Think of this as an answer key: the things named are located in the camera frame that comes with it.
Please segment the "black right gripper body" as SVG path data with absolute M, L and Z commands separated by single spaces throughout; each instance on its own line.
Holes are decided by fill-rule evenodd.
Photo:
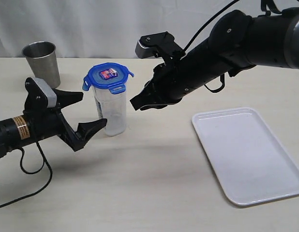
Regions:
M 156 58 L 162 58 L 163 63 L 158 64 L 153 69 L 153 77 L 146 82 L 144 89 L 153 94 L 156 104 L 176 104 L 179 101 L 167 96 L 167 91 L 171 87 L 172 78 L 176 65 L 185 55 L 184 50 L 175 42 L 175 38 L 169 32 L 144 35 L 140 38 L 147 47 L 154 47 L 158 53 Z

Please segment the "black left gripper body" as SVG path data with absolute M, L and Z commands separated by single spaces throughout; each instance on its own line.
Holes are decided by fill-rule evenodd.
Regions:
M 30 136 L 36 136 L 37 140 L 43 140 L 52 136 L 58 136 L 74 152 L 84 148 L 79 140 L 79 135 L 65 119 L 61 108 L 46 107 L 46 98 L 33 82 L 33 77 L 25 81 L 25 89 L 28 92 L 24 104 L 23 114 L 30 122 Z

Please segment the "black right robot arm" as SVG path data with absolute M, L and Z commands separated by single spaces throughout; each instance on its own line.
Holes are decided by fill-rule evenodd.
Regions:
M 215 78 L 224 80 L 226 73 L 234 77 L 255 66 L 299 70 L 299 7 L 257 17 L 231 11 L 190 52 L 168 32 L 144 35 L 135 53 L 140 59 L 161 57 L 163 62 L 130 102 L 135 110 L 162 109 Z

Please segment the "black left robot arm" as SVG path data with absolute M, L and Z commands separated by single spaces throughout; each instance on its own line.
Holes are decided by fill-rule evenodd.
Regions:
M 25 89 L 28 95 L 23 114 L 0 121 L 0 158 L 53 136 L 76 152 L 107 125 L 106 118 L 79 123 L 77 130 L 69 125 L 62 109 L 82 101 L 82 92 L 51 88 L 45 80 L 35 77 L 26 79 Z

